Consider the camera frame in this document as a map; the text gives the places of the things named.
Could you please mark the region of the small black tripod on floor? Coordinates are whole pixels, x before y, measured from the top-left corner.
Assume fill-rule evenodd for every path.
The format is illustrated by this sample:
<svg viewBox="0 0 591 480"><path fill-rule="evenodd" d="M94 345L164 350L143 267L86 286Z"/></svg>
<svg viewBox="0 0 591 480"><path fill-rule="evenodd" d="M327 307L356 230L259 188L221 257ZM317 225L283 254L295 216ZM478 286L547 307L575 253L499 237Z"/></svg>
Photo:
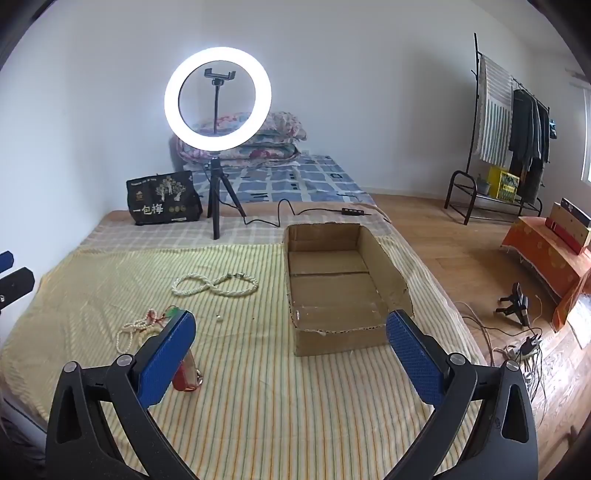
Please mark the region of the small black tripod on floor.
<svg viewBox="0 0 591 480"><path fill-rule="evenodd" d="M512 291L509 296L501 297L499 303L509 303L506 307L498 307L495 312L507 317L515 315L523 327L530 327L529 316L529 297L523 293L519 282L512 285Z"/></svg>

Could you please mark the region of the red cardboard box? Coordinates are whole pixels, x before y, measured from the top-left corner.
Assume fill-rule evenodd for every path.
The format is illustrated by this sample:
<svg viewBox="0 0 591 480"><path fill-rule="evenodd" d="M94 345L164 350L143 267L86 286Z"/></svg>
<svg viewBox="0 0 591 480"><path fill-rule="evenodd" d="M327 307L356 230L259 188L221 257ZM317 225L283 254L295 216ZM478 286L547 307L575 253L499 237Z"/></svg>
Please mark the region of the red cardboard box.
<svg viewBox="0 0 591 480"><path fill-rule="evenodd" d="M557 235L575 254L590 245L590 227L585 226L567 208L555 202L545 226Z"/></svg>

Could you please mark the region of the yellow striped blanket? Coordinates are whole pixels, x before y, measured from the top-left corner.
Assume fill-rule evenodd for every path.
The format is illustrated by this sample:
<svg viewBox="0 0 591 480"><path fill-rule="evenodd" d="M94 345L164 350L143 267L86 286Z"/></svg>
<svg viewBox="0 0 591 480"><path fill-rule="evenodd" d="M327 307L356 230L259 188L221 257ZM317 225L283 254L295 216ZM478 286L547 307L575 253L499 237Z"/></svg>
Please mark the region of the yellow striped blanket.
<svg viewBox="0 0 591 480"><path fill-rule="evenodd" d="M377 239L407 280L415 324L445 351L482 363L417 254L399 237ZM201 479L382 479L431 416L389 342L294 354L283 241L73 252L13 327L2 382L48 418L66 363L111 364L124 349L123 326L171 306L195 318L190 350L204 382L168 389L150 412Z"/></svg>

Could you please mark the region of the open cardboard box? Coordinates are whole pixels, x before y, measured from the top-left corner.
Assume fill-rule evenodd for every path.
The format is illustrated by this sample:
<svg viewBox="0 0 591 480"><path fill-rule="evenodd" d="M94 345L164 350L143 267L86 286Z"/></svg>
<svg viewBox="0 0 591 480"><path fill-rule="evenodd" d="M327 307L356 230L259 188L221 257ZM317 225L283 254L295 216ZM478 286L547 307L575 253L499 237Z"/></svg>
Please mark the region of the open cardboard box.
<svg viewBox="0 0 591 480"><path fill-rule="evenodd" d="M298 357L384 345L388 315L414 315L407 280L369 228L290 225L283 246Z"/></svg>

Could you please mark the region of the folded floral quilt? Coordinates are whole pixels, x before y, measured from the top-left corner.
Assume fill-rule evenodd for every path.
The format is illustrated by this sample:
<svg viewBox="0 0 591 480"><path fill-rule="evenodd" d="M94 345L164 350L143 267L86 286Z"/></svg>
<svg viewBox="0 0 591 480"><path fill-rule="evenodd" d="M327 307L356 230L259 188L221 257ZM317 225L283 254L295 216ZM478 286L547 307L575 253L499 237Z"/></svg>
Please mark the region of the folded floral quilt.
<svg viewBox="0 0 591 480"><path fill-rule="evenodd" d="M223 115L217 119L216 133L224 136L242 128L249 112ZM213 136L213 119L195 124L193 130L200 135ZM300 151L297 143L307 140L308 134L301 121L290 112L271 112L262 128L242 145L219 153L219 159L233 161L288 161L297 157ZM202 163L211 159L211 152L195 149L181 140L176 140L176 153L186 163Z"/></svg>

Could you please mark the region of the dark hanging clothes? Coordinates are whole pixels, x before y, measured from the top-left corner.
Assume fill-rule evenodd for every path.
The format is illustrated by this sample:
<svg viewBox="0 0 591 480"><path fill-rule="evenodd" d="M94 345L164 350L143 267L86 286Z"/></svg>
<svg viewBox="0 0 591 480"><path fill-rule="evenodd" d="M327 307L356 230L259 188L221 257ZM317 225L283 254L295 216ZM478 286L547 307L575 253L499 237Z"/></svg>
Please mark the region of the dark hanging clothes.
<svg viewBox="0 0 591 480"><path fill-rule="evenodd" d="M517 195L535 203L549 162L551 140L550 110L527 90L513 92L509 173L519 178Z"/></svg>

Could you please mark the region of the black snack bag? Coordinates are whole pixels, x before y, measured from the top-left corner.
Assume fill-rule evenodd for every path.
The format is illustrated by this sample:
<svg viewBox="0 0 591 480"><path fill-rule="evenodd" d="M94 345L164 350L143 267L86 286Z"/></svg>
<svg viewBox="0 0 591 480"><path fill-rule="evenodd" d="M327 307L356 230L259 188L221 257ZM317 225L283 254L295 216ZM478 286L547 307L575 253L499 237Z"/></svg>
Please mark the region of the black snack bag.
<svg viewBox="0 0 591 480"><path fill-rule="evenodd" d="M198 221L204 211L186 171L131 179L126 189L128 211L138 226Z"/></svg>

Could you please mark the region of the blue patterned mattress sheet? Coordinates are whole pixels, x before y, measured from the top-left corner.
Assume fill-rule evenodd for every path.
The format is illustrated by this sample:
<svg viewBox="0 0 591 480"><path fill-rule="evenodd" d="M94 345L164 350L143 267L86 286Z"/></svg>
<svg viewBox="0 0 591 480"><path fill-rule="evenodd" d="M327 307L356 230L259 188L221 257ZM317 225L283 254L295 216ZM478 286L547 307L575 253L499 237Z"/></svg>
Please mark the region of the blue patterned mattress sheet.
<svg viewBox="0 0 591 480"><path fill-rule="evenodd" d="M298 155L290 161L223 161L223 173L242 203L374 202L330 156Z"/></svg>

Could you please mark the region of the striped hanging towel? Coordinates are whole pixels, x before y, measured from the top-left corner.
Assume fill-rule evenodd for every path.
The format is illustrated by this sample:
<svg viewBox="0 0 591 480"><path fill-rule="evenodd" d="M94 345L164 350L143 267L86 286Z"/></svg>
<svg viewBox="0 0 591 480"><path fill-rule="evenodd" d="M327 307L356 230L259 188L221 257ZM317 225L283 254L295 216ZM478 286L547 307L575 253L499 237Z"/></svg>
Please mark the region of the striped hanging towel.
<svg viewBox="0 0 591 480"><path fill-rule="evenodd" d="M488 56L481 54L477 82L476 137L473 153L481 161L505 167L513 119L513 78Z"/></svg>

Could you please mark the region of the black tripod stand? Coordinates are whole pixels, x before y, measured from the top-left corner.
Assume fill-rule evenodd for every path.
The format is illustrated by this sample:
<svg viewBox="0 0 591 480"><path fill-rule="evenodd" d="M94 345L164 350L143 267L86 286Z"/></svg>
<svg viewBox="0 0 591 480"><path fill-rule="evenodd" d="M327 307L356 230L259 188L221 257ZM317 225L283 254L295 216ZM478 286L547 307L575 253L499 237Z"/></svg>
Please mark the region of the black tripod stand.
<svg viewBox="0 0 591 480"><path fill-rule="evenodd" d="M221 160L213 157L209 162L209 193L207 203L207 217L212 220L212 236L214 240L221 238L221 185L223 185L232 201L231 207L238 210L242 218L246 217L245 209L238 199L235 190L231 186L228 175L226 175L221 166Z"/></svg>

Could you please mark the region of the black clothes rack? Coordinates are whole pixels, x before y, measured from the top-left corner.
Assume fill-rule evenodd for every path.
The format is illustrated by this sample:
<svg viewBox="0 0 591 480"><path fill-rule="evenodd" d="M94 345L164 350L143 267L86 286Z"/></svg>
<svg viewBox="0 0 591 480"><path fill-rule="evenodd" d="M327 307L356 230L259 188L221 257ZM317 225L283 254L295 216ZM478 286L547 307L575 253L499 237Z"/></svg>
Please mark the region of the black clothes rack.
<svg viewBox="0 0 591 480"><path fill-rule="evenodd" d="M474 43L476 89L466 166L452 173L444 207L471 220L542 214L540 190L556 138L550 108Z"/></svg>

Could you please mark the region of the black phone holder clamp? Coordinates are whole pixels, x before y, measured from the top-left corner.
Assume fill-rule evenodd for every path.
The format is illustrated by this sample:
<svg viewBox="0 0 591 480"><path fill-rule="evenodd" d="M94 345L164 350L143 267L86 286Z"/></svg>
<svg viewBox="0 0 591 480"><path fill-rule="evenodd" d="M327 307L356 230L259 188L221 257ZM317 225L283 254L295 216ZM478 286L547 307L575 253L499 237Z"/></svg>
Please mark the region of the black phone holder clamp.
<svg viewBox="0 0 591 480"><path fill-rule="evenodd" d="M211 68L204 70L204 77L211 79L211 84L214 87L221 87L225 82L235 80L235 71L230 71L228 74L214 73Z"/></svg>

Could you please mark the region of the beige plaid blanket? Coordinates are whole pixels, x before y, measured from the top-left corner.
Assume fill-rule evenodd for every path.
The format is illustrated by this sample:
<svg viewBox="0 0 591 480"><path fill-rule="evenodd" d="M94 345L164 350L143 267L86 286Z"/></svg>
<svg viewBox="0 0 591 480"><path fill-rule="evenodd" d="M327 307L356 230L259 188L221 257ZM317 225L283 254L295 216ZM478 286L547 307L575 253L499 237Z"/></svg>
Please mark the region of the beige plaid blanket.
<svg viewBox="0 0 591 480"><path fill-rule="evenodd" d="M249 203L247 216L221 208L221 238L214 240L211 219L197 222L137 226L124 211L107 214L81 243L83 250L136 251L193 249L224 244L276 244L293 224L359 223L376 236L394 232L390 219L377 206L339 202Z"/></svg>

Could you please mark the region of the yellow box on rack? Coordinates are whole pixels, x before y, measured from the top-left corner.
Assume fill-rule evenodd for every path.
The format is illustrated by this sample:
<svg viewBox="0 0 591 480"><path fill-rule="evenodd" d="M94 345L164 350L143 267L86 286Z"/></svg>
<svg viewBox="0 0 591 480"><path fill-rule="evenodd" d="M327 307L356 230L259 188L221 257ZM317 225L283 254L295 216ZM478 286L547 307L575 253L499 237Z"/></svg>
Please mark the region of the yellow box on rack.
<svg viewBox="0 0 591 480"><path fill-rule="evenodd" d="M517 195L520 178L498 166L491 166L488 173L488 183L490 197L513 202Z"/></svg>

